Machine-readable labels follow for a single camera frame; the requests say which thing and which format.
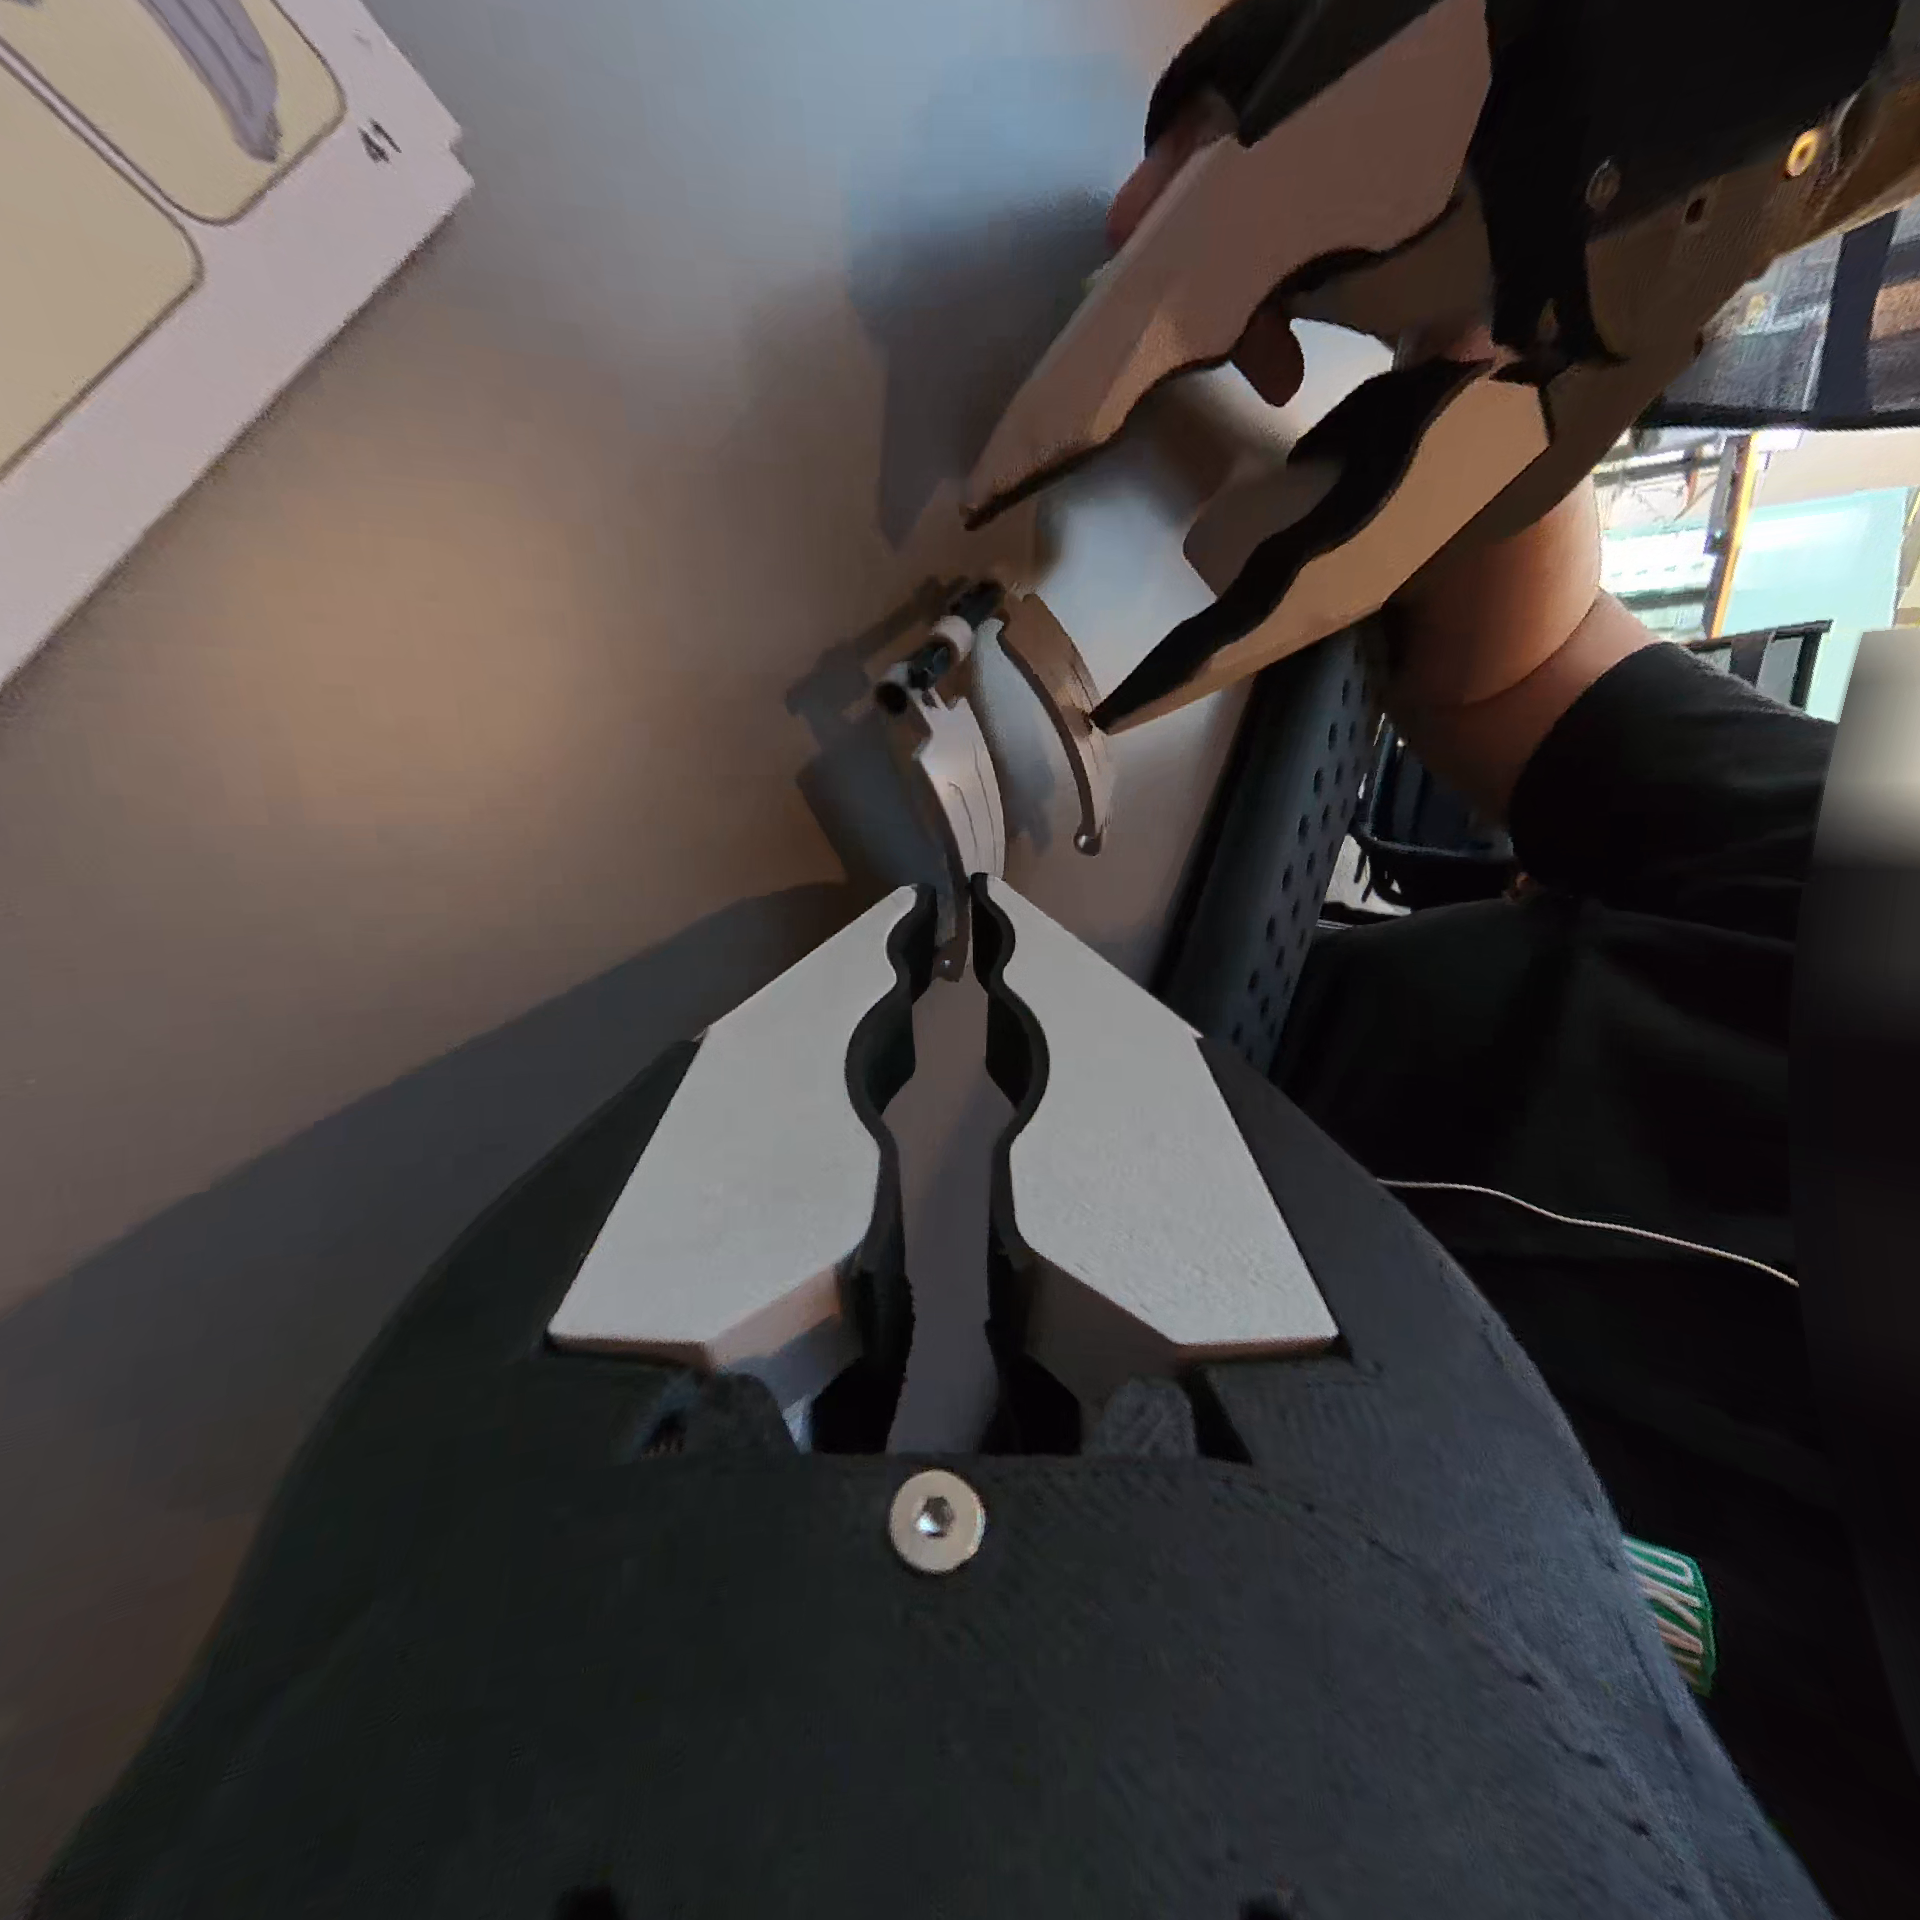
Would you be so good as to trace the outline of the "person's right hand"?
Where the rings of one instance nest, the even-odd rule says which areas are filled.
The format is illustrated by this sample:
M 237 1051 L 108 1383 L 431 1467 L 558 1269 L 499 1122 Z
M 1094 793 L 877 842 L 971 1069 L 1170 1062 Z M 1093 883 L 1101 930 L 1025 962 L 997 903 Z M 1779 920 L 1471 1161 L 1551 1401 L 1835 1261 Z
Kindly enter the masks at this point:
M 1232 121 L 1213 115 L 1213 108 L 1221 105 L 1215 98 L 1195 103 L 1190 113 L 1157 138 L 1132 174 L 1121 184 L 1106 218 L 1106 240 L 1113 255 L 1130 242 L 1195 155 L 1232 136 Z M 1293 403 L 1307 374 L 1305 348 L 1293 322 L 1268 307 L 1251 316 L 1238 338 L 1232 364 L 1260 401 L 1273 409 Z

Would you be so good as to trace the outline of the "white earphone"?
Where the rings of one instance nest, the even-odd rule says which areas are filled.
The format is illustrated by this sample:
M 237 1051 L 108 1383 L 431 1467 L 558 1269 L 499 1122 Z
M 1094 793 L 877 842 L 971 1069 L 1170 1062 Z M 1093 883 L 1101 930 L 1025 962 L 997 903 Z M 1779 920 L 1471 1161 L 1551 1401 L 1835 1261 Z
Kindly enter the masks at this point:
M 1563 1210 L 1533 1203 L 1520 1194 L 1509 1192 L 1498 1187 L 1488 1187 L 1479 1183 L 1458 1183 L 1458 1180 L 1389 1178 L 1389 1176 L 1378 1176 L 1377 1180 L 1383 1188 L 1389 1188 L 1400 1196 L 1449 1194 L 1458 1198 L 1477 1198 L 1477 1201 L 1500 1205 L 1502 1208 L 1527 1214 L 1551 1226 L 1584 1232 L 1584 1235 L 1597 1235 L 1597 1237 L 1630 1239 L 1630 1240 L 1643 1243 L 1644 1247 L 1656 1247 L 1675 1254 L 1698 1256 L 1702 1261 L 1718 1263 L 1724 1266 L 1739 1266 L 1754 1274 L 1763 1274 L 1779 1285 L 1787 1285 L 1789 1289 L 1801 1289 L 1801 1280 L 1795 1274 L 1791 1274 L 1789 1271 L 1772 1263 L 1756 1261 L 1749 1254 L 1740 1254 L 1740 1253 L 1717 1247 L 1713 1243 L 1668 1235 L 1668 1232 L 1647 1229 L 1635 1222 L 1587 1217 L 1576 1213 L 1563 1213 Z

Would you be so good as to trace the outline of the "black perforated plastic panel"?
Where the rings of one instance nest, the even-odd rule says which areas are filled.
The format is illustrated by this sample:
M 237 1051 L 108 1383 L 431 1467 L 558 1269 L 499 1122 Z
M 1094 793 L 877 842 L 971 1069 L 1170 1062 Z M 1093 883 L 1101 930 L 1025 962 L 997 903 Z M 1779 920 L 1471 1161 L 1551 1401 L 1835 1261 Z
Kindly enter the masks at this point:
M 1174 901 L 1151 993 L 1268 1076 L 1380 726 L 1363 635 L 1260 672 Z

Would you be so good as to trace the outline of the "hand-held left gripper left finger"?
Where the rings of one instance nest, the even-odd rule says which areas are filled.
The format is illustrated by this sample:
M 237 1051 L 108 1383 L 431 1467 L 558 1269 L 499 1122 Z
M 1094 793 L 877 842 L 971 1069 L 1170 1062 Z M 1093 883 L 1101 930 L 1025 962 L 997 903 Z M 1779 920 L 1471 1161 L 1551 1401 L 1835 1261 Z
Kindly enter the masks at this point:
M 704 1030 L 555 1349 L 759 1380 L 784 1413 L 863 1356 L 852 1286 L 892 1161 L 859 1045 L 913 1043 L 918 948 L 902 885 Z

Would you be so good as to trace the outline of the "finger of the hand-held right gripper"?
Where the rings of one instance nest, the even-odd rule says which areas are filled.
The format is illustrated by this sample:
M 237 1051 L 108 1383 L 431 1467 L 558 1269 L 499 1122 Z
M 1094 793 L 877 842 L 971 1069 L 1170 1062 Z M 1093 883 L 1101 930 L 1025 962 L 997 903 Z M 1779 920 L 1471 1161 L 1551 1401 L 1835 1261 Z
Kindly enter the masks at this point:
M 1094 726 L 1130 733 L 1378 614 L 1552 448 L 1541 386 L 1491 359 L 1364 381 L 1202 510 L 1184 557 L 1213 598 L 1102 696 Z
M 1451 209 L 1491 85 L 1485 5 L 1426 5 L 1252 141 L 1189 158 L 1046 348 L 962 488 L 978 529 L 1223 364 L 1288 277 L 1387 257 Z

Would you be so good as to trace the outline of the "black toy axle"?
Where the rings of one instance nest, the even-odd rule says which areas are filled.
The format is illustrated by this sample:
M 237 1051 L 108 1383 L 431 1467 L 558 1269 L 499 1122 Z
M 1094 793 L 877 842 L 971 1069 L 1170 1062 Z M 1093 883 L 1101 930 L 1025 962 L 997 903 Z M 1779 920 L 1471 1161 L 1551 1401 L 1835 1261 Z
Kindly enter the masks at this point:
M 994 622 L 1007 600 L 1007 589 L 994 579 L 965 585 L 953 593 L 918 645 L 892 662 L 875 685 L 875 705 L 889 716 L 902 716 L 926 705 L 950 706 L 958 699 L 958 675 L 973 658 L 983 630 Z

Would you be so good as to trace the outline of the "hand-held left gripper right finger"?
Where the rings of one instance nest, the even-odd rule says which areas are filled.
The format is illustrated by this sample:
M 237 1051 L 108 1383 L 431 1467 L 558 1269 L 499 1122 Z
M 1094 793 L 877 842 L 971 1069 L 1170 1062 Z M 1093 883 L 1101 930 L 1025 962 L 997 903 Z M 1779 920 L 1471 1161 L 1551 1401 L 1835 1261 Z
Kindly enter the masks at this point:
M 1198 1033 L 1000 877 L 973 879 L 994 1150 L 990 1333 L 1102 1413 L 1136 1380 L 1341 1333 Z

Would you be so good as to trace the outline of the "grey curved panel brick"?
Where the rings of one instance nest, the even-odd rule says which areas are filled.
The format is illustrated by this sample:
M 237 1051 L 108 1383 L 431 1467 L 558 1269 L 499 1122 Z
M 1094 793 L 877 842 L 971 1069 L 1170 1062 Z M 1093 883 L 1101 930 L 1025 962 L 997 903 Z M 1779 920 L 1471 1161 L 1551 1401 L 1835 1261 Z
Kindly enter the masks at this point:
M 989 737 L 966 699 L 902 687 L 902 782 L 930 849 L 932 968 L 958 981 L 973 948 L 973 880 L 1003 877 L 1009 833 Z
M 1000 611 L 1000 650 L 1034 696 L 1062 749 L 1078 825 L 1072 847 L 1082 856 L 1105 850 L 1114 813 L 1113 742 L 1094 720 L 1101 693 L 1077 642 L 1034 591 L 1012 589 Z

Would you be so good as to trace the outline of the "grey desk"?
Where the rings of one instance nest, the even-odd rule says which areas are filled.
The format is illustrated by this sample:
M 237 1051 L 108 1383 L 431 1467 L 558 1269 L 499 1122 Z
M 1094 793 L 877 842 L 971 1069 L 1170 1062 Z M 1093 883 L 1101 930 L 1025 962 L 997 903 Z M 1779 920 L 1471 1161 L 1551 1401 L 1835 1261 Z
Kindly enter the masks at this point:
M 377 5 L 475 191 L 5 693 L 5 1917 L 394 1306 L 911 873 L 867 669 L 1022 555 L 1114 687 L 1313 401 L 968 539 L 1215 5 Z

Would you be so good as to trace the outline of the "open building instruction booklet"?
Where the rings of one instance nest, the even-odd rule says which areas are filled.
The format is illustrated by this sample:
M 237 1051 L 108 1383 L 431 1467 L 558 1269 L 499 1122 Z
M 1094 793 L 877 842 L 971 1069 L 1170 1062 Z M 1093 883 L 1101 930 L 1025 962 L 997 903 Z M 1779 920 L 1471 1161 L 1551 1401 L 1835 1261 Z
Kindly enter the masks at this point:
M 469 199 L 367 5 L 2 7 L 2 676 Z

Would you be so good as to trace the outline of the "person's black shirt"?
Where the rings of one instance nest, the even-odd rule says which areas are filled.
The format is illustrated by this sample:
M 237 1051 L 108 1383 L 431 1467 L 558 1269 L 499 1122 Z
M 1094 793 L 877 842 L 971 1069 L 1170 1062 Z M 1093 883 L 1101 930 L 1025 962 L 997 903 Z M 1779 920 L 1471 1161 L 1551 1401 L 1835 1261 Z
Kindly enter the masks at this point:
M 1837 740 L 1678 645 L 1635 652 L 1512 793 L 1525 898 L 1321 941 L 1276 1084 L 1377 1178 L 1502 1188 L 1795 1276 L 1791 1008 Z M 1801 1289 L 1400 1198 L 1505 1317 L 1626 1530 L 1700 1564 L 1717 1704 L 1900 1754 Z

